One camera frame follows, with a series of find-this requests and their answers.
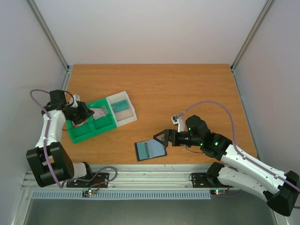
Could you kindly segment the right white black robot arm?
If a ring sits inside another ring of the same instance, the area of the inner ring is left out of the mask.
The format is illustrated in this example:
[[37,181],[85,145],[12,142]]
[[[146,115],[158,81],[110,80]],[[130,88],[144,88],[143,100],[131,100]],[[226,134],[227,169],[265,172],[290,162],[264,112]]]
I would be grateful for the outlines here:
[[284,172],[249,155],[227,137],[211,132],[205,121],[193,115],[183,121],[173,116],[177,130],[165,129],[153,136],[167,147],[197,146],[217,161],[206,172],[213,186],[220,183],[248,192],[262,199],[276,213],[290,216],[300,194],[300,177],[294,171]]

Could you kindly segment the white pink patterned card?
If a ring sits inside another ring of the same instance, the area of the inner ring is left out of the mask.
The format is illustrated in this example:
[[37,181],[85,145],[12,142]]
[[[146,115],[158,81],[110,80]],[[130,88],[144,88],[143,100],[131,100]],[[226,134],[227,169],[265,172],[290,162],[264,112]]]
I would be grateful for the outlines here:
[[97,120],[101,117],[105,117],[101,108],[91,108],[91,110],[94,112],[92,115],[93,119]]

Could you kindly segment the dark blue card holder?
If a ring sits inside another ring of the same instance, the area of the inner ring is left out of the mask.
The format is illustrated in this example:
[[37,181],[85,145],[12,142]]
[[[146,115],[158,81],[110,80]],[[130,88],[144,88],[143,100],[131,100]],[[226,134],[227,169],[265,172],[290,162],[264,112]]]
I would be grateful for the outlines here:
[[134,143],[137,161],[167,156],[166,147],[154,139]]

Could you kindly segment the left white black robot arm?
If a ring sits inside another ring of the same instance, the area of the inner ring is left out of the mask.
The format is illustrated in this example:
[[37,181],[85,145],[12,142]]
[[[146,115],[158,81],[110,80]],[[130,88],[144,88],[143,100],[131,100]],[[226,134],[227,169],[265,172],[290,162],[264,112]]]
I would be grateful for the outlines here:
[[84,187],[94,182],[94,174],[86,162],[73,163],[61,144],[64,124],[67,120],[78,125],[94,112],[80,101],[77,95],[66,100],[67,91],[48,92],[50,101],[42,106],[43,127],[35,148],[26,152],[26,158],[40,187],[56,184],[63,188],[66,181],[78,180]]

